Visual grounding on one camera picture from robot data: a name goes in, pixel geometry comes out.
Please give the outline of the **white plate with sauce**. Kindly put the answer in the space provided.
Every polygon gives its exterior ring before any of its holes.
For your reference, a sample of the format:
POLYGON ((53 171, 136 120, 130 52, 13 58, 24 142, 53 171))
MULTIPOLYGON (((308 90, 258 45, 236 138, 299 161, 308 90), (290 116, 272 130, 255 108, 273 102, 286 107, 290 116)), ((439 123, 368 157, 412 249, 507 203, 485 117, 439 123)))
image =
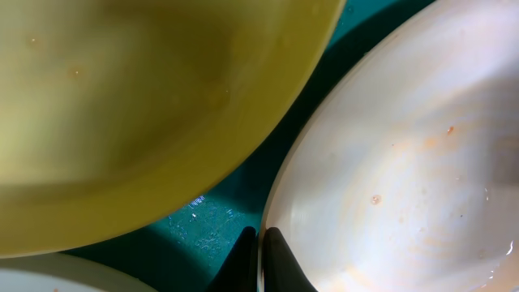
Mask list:
POLYGON ((433 2, 329 93, 262 226, 319 291, 518 288, 518 3, 433 2))

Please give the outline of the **yellow-green plate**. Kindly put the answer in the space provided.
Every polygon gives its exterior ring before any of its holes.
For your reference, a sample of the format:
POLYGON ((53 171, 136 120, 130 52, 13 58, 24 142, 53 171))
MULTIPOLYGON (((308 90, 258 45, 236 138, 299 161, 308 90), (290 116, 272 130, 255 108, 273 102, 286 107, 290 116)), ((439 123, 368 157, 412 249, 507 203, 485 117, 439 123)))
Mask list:
POLYGON ((1 255, 147 225, 220 182, 315 69, 343 0, 1 0, 1 255))

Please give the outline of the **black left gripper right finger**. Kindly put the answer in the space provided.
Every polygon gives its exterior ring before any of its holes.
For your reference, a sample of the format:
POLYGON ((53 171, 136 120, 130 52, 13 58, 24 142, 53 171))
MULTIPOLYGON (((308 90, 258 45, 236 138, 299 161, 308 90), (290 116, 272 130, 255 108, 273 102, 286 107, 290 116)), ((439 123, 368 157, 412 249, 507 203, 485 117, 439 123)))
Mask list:
POLYGON ((317 292, 277 227, 264 234, 262 268, 265 292, 317 292))

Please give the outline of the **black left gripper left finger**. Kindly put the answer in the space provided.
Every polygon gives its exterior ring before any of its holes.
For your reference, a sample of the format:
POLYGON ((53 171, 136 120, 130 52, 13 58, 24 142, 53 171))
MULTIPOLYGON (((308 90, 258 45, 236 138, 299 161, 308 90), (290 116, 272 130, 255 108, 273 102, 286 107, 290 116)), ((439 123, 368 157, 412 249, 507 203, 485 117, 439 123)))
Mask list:
POLYGON ((245 227, 206 292, 257 291, 258 239, 255 228, 245 227))

